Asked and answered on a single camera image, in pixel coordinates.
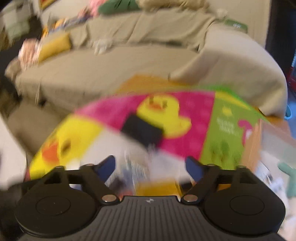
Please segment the beige bundled blanket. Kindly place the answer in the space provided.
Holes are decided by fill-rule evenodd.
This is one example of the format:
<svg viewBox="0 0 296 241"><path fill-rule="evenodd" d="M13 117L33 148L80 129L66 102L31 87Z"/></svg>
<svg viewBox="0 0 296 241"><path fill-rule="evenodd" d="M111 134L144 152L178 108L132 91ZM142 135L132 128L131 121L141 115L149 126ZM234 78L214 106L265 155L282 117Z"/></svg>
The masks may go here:
<svg viewBox="0 0 296 241"><path fill-rule="evenodd" d="M196 11L210 7L208 1L205 0L138 0L136 3L146 11L161 8L181 8Z"/></svg>

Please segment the pink cardboard box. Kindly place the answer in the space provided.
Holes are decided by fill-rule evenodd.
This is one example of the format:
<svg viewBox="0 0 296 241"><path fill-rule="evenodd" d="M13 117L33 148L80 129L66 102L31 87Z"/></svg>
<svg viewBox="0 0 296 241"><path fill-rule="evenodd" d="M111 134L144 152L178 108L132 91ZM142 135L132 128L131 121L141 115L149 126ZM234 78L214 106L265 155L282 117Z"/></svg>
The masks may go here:
<svg viewBox="0 0 296 241"><path fill-rule="evenodd" d="M287 219L295 219L295 139L260 120L247 135L240 164L283 201Z"/></svg>

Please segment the mustard yellow cushion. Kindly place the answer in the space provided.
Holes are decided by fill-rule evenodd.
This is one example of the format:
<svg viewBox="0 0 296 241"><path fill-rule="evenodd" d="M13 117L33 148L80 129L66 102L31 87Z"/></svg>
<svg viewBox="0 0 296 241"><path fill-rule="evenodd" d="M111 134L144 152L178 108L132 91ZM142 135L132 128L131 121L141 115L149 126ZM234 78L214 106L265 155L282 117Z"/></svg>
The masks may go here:
<svg viewBox="0 0 296 241"><path fill-rule="evenodd" d="M70 34L65 33L59 37L43 44L39 53L38 63L45 61L48 58L56 56L62 52L71 50Z"/></svg>

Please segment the white small toy on sofa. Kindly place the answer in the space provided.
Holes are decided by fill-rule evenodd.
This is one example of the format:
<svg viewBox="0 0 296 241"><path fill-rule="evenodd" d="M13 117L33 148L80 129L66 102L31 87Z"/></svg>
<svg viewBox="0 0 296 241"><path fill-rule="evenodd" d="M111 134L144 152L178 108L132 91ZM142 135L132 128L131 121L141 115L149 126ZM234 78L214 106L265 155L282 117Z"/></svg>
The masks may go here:
<svg viewBox="0 0 296 241"><path fill-rule="evenodd" d="M103 54L112 47L112 40L109 39L99 39L92 43L94 49L94 54Z"/></svg>

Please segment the pink crumpled cloth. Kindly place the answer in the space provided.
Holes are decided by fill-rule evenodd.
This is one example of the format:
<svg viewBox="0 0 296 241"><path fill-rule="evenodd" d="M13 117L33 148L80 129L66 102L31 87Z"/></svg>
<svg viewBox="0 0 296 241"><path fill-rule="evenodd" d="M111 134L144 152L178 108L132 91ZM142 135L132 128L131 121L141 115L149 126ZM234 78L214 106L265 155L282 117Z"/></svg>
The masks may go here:
<svg viewBox="0 0 296 241"><path fill-rule="evenodd" d="M40 41L35 38L25 39L18 53L21 68L26 70L38 62L41 51Z"/></svg>

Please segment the beige covered sofa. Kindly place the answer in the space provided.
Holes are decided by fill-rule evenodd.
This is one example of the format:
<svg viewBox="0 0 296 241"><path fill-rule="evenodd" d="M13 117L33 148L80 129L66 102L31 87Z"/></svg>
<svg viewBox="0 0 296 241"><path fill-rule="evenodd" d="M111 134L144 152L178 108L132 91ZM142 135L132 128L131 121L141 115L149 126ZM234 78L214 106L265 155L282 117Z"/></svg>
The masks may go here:
<svg viewBox="0 0 296 241"><path fill-rule="evenodd" d="M17 57L4 59L4 75L19 95L73 110L114 94L136 74L192 86L230 89L265 115L282 118L287 84L269 53L246 33L202 9L161 9L100 16L51 33L41 46L70 34L72 48L23 70ZM103 54L92 43L112 40Z"/></svg>

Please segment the clear plastic bag with item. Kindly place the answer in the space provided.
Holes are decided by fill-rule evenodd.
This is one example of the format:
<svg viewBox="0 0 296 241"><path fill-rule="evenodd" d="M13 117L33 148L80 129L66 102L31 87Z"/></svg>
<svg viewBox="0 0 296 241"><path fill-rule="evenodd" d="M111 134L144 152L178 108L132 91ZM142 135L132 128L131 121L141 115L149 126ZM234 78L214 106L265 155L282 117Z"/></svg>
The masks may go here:
<svg viewBox="0 0 296 241"><path fill-rule="evenodd" d="M127 195L180 196L178 185L190 181L183 160L155 148L128 146L116 161Z"/></svg>

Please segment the black rectangular device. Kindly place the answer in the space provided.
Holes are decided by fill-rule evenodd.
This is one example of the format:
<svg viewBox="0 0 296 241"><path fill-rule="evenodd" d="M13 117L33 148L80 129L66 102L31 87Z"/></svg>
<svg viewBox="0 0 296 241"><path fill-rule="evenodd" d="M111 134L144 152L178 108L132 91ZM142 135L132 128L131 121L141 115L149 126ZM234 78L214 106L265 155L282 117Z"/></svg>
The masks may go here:
<svg viewBox="0 0 296 241"><path fill-rule="evenodd" d="M164 130L131 113L124 122L121 132L148 148L159 144L163 139Z"/></svg>

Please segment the green label box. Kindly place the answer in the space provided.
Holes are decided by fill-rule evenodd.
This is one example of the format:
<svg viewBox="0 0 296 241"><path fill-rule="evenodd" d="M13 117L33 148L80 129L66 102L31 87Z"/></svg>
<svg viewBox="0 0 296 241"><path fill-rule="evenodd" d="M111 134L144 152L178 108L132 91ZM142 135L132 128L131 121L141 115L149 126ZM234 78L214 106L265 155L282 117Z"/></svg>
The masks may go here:
<svg viewBox="0 0 296 241"><path fill-rule="evenodd" d="M226 19L224 21L224 24L225 25L228 25L230 27L236 28L236 29L238 29L240 31L243 31L243 32L246 32L246 33L248 32L248 26L245 25L245 24L243 24L243 23L241 23L241 22L238 22L236 20Z"/></svg>

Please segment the colourful duck play mat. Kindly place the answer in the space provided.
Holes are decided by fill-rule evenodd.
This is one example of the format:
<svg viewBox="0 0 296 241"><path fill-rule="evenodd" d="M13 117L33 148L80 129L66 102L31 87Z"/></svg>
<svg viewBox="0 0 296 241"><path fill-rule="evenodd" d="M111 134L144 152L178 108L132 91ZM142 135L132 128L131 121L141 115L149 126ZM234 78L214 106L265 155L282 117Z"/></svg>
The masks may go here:
<svg viewBox="0 0 296 241"><path fill-rule="evenodd" d="M56 166L68 170L108 156L150 179L185 178L185 158L224 169L239 165L246 141L264 116L225 90L129 93L92 102L69 114L29 165L37 179Z"/></svg>

